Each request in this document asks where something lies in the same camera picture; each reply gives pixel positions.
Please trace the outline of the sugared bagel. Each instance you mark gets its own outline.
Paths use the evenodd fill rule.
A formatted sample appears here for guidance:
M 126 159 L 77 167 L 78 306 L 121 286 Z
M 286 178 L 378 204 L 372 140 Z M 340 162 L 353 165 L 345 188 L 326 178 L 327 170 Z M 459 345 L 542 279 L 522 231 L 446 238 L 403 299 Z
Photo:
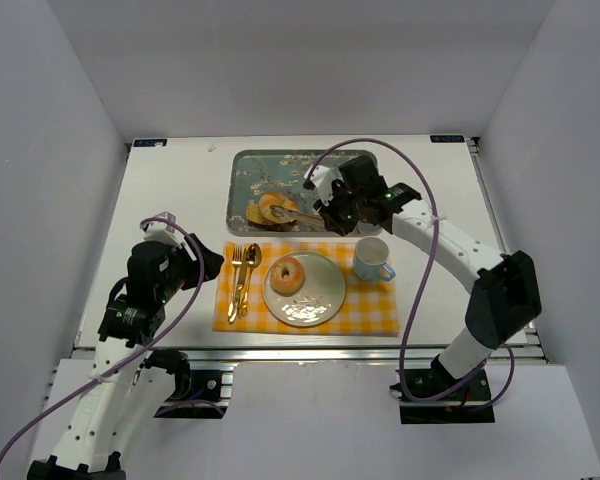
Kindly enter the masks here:
M 292 295 L 304 284 L 305 270 L 299 260 L 291 256 L 278 259 L 271 267 L 271 287 L 282 295 Z

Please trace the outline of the metal serving tongs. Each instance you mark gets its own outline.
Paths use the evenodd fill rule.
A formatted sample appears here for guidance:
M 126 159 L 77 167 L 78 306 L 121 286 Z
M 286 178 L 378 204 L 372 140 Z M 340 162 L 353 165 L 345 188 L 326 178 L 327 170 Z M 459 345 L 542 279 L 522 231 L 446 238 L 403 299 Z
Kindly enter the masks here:
M 270 207 L 270 212 L 274 217 L 280 220 L 296 221 L 316 228 L 324 227 L 324 220 L 320 216 L 300 213 L 278 205 L 272 205 Z

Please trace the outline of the knotted bread roll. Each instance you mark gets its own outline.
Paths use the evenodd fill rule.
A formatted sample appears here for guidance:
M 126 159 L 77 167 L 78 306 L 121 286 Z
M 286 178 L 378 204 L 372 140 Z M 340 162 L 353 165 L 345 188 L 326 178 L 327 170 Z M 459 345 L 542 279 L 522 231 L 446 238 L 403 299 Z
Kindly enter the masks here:
M 258 200 L 260 213 L 266 220 L 276 224 L 290 223 L 290 220 L 285 216 L 276 216 L 272 210 L 273 206 L 283 207 L 290 211 L 298 210 L 296 203 L 283 194 L 276 192 L 267 192 L 263 194 Z

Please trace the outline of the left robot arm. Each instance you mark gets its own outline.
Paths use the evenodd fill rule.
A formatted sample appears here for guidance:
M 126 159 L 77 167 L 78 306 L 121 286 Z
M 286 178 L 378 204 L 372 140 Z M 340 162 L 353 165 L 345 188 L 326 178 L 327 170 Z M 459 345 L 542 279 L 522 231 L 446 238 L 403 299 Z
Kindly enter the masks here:
M 123 479 L 125 452 L 167 400 L 188 399 L 194 380 L 187 356 L 174 349 L 147 352 L 167 303 L 181 290 L 215 279 L 222 255 L 196 236 L 184 243 L 145 240 L 135 245 L 127 274 L 112 288 L 90 371 L 93 387 L 80 393 L 52 452 L 31 463 L 30 479 Z

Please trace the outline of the bread slice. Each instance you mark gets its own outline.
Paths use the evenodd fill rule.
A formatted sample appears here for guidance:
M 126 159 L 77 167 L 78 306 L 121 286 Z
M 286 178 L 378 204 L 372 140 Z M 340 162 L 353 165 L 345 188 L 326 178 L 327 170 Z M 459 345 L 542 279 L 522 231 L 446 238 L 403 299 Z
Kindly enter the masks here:
M 262 216 L 259 206 L 257 204 L 250 204 L 246 209 L 246 218 L 249 222 L 254 224 L 263 225 L 265 218 Z

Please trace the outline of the gold fork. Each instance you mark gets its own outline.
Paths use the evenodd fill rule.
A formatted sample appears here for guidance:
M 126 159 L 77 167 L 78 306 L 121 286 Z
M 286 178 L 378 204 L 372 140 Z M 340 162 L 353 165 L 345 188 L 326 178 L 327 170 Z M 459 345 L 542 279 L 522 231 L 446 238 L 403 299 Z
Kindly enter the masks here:
M 232 323 L 235 319 L 236 307 L 235 307 L 235 295 L 238 283 L 239 272 L 243 264 L 244 248 L 242 245 L 236 244 L 233 248 L 231 264 L 234 268 L 232 286 L 229 295 L 229 306 L 227 312 L 227 321 Z

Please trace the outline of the gold spoon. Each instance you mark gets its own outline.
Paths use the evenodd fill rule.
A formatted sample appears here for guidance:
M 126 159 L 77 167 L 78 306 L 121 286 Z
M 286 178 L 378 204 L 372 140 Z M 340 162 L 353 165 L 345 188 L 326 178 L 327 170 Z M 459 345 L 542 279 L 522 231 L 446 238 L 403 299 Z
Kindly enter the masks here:
M 247 272 L 247 277 L 246 277 L 246 286 L 245 286 L 245 293 L 243 296 L 243 301 L 241 304 L 241 309 L 240 312 L 238 314 L 238 316 L 240 318 L 243 318 L 247 315 L 248 312 L 248 301 L 249 301 L 249 288 L 251 285 L 251 279 L 252 279 L 252 275 L 254 270 L 260 266 L 261 262 L 262 262 L 262 251 L 261 251 L 261 247 L 259 244 L 254 243 L 255 244 L 255 252 L 254 252 L 254 256 L 253 259 L 249 262 L 249 268 L 248 268 L 248 272 Z

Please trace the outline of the light blue mug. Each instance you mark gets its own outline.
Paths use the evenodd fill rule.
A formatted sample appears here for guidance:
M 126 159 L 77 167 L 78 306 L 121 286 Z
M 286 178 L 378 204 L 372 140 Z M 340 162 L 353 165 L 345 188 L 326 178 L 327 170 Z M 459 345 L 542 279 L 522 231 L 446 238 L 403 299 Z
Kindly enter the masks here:
M 389 247 L 376 237 L 364 237 L 355 245 L 353 269 L 363 281 L 391 281 L 396 273 L 389 265 Z

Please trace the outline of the right blue table label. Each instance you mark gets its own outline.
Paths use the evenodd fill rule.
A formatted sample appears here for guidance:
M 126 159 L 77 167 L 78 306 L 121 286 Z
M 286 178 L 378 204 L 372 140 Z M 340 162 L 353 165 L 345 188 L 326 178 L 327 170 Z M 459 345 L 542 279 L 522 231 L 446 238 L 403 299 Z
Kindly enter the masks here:
M 463 135 L 438 134 L 438 135 L 430 135 L 429 138 L 432 143 L 464 143 L 465 142 L 465 138 Z

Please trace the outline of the blue table label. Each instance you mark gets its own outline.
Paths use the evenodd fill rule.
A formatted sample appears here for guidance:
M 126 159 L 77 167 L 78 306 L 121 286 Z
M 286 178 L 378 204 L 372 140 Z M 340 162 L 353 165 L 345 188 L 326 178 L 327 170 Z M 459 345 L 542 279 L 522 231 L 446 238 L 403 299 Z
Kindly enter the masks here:
M 438 135 L 430 135 L 429 138 L 432 143 L 464 143 L 465 142 L 465 138 L 463 135 L 438 134 Z
M 167 145 L 166 138 L 135 139 L 132 143 L 133 148 L 161 148 Z

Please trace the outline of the blue floral serving tray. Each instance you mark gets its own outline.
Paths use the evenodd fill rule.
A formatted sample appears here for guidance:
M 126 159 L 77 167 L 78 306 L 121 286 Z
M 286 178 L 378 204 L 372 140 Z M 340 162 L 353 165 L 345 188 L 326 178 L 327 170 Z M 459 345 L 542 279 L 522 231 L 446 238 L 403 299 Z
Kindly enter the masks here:
M 319 150 L 243 150 L 233 160 L 226 225 L 241 237 L 247 236 L 328 236 L 320 226 L 291 222 L 260 225 L 250 221 L 247 212 L 260 197 L 274 192 L 285 195 L 306 214 L 314 212 L 318 195 L 303 188 L 304 174 L 319 157 Z

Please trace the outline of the cream and green plate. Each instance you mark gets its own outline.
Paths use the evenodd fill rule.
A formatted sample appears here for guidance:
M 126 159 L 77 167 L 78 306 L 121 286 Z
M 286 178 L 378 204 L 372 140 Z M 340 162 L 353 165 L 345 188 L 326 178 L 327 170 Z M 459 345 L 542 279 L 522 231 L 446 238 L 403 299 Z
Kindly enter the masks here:
M 341 269 L 332 260 L 316 252 L 299 251 L 284 256 L 294 257 L 301 262 L 305 281 L 294 294 L 282 295 L 271 287 L 271 266 L 262 288 L 264 302 L 270 313 L 277 320 L 297 328 L 315 327 L 334 317 L 346 296 L 346 283 Z

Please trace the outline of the yellow checkered cloth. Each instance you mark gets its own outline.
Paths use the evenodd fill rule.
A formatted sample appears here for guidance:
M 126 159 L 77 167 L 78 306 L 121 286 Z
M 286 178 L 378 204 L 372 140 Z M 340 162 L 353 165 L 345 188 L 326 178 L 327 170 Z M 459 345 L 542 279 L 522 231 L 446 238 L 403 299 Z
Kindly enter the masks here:
M 252 275 L 248 312 L 232 323 L 227 321 L 229 295 L 234 268 L 226 263 L 218 278 L 213 329 L 217 332 L 291 334 L 291 335 L 372 335 L 395 336 L 399 332 L 395 283 L 363 281 L 353 270 L 355 245 L 343 242 L 263 242 L 262 263 Z M 299 251 L 322 254 L 342 271 L 346 283 L 343 305 L 327 322 L 310 328 L 297 328 L 277 320 L 263 298 L 263 281 L 268 269 L 280 257 Z

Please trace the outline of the aluminium table rail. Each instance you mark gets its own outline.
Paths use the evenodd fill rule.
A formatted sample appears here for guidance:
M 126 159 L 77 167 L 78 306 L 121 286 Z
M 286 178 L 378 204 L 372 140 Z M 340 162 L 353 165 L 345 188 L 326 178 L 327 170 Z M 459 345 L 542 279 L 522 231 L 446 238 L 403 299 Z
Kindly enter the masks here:
M 514 357 L 523 362 L 546 363 L 544 351 L 540 346 L 514 346 L 510 347 Z M 184 349 L 178 350 L 186 353 L 192 361 L 212 362 L 241 362 L 241 361 L 393 361 L 398 360 L 399 349 L 392 347 L 355 347 L 355 348 L 247 348 L 247 349 Z M 427 362 L 441 352 L 439 348 L 407 348 L 405 359 L 409 361 Z M 95 349 L 78 348 L 71 354 L 71 359 L 92 359 Z M 507 360 L 506 349 L 501 348 L 492 354 L 491 360 Z

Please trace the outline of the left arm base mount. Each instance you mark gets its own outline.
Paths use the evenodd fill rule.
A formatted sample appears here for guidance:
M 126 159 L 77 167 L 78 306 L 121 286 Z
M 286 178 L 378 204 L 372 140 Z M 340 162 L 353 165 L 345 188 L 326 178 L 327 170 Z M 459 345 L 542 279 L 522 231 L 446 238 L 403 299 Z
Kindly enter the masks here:
M 163 398 L 155 418 L 220 419 L 228 408 L 228 397 L 223 395 L 221 370 L 194 368 L 188 356 L 174 349 L 161 349 L 149 354 L 140 365 L 137 383 L 141 379 L 151 383 L 150 374 L 157 374 L 172 387 Z

